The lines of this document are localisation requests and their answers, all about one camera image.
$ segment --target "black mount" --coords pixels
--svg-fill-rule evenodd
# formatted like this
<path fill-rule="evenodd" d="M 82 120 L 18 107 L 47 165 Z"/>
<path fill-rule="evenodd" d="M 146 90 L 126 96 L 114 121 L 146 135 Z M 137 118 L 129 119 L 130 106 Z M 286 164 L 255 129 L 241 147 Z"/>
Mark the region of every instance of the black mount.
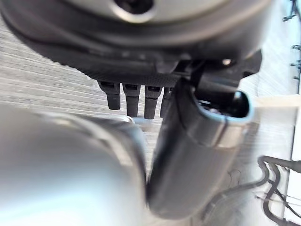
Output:
<path fill-rule="evenodd" d="M 192 71 L 191 83 L 196 88 L 195 96 L 214 108 L 226 109 L 233 104 L 242 78 L 259 71 L 261 50 L 243 61 L 224 59 L 203 61 Z"/>

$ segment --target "screw hole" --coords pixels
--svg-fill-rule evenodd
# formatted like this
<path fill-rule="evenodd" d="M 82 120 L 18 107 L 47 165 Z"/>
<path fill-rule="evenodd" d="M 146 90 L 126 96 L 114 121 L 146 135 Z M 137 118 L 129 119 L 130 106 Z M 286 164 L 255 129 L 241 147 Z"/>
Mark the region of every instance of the screw hole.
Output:
<path fill-rule="evenodd" d="M 124 11 L 139 15 L 144 14 L 153 7 L 153 0 L 114 0 L 114 2 Z"/>

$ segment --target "circular cover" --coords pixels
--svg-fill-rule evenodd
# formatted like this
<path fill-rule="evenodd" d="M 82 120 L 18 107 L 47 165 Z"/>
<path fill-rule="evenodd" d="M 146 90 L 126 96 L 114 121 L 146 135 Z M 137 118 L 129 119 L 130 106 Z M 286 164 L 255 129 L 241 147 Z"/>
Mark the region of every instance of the circular cover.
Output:
<path fill-rule="evenodd" d="M 154 0 L 153 7 L 143 14 L 134 15 L 120 8 L 114 0 L 66 0 L 79 8 L 99 16 L 132 23 L 164 23 L 199 16 L 228 0 Z"/>

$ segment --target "black cylinder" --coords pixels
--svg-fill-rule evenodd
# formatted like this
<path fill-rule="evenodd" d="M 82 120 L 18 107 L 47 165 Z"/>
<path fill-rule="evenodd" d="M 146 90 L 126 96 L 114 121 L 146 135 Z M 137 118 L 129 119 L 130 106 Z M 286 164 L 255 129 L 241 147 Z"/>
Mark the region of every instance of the black cylinder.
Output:
<path fill-rule="evenodd" d="M 193 91 L 188 81 L 177 83 L 158 137 L 147 196 L 162 218 L 187 218 L 206 205 L 253 115 L 244 93 L 238 92 L 231 111 L 219 112 L 202 106 Z"/>

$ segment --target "gray cylinder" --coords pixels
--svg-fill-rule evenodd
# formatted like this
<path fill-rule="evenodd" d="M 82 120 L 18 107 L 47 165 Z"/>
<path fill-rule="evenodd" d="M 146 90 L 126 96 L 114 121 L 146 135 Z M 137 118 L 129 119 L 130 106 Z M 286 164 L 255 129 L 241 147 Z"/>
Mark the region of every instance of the gray cylinder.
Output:
<path fill-rule="evenodd" d="M 132 124 L 3 106 L 0 118 L 0 225 L 141 226 L 144 161 L 119 129 Z"/>
<path fill-rule="evenodd" d="M 187 218 L 214 195 L 253 115 L 241 92 L 230 109 L 218 112 L 202 106 L 188 81 L 177 83 L 147 187 L 152 212 L 162 218 Z"/>

